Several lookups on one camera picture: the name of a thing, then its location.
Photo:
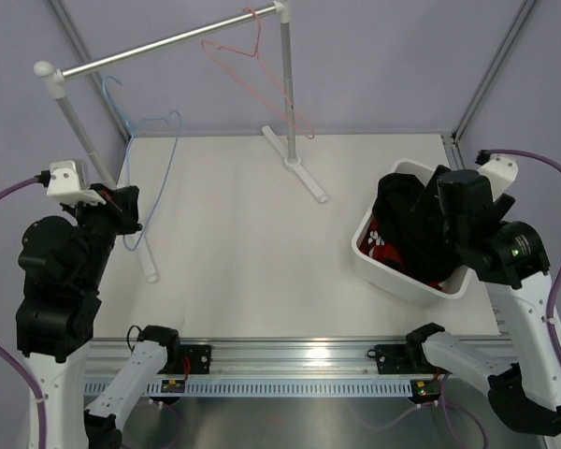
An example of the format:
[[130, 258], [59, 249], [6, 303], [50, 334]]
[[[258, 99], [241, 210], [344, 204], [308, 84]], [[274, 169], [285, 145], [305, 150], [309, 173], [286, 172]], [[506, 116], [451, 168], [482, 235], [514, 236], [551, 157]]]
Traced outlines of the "red black plaid shirt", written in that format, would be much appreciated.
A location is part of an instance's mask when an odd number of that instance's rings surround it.
[[383, 238], [376, 220], [367, 226], [358, 250], [372, 260], [439, 291], [443, 290], [442, 284], [455, 270], [453, 264], [443, 264], [432, 253], [423, 253]]

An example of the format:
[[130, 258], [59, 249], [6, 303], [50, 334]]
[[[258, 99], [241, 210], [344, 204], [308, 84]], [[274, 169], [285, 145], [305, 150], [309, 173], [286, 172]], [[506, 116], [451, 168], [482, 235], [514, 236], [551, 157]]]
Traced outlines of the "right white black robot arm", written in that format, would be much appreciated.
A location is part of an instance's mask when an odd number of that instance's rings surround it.
[[503, 217], [513, 197], [494, 196], [489, 179], [471, 170], [449, 170], [435, 181], [445, 237], [466, 267], [484, 283], [510, 332], [516, 360], [505, 363], [463, 343], [435, 323], [406, 337], [408, 366], [442, 369], [483, 393], [509, 429], [540, 436], [561, 434], [561, 331], [549, 261], [538, 232]]

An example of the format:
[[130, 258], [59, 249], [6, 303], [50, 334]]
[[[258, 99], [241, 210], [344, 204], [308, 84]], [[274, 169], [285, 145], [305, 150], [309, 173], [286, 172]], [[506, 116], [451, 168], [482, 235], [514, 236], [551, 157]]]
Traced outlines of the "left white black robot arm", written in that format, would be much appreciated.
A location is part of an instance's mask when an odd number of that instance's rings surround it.
[[17, 348], [38, 381], [45, 419], [38, 441], [47, 448], [120, 448], [124, 425], [150, 380], [180, 366], [177, 330], [146, 326], [124, 367], [89, 406], [85, 364], [102, 304], [99, 285], [115, 240], [141, 230], [139, 190], [91, 186], [96, 203], [65, 205], [75, 222], [48, 216], [22, 237], [23, 301], [16, 313]]

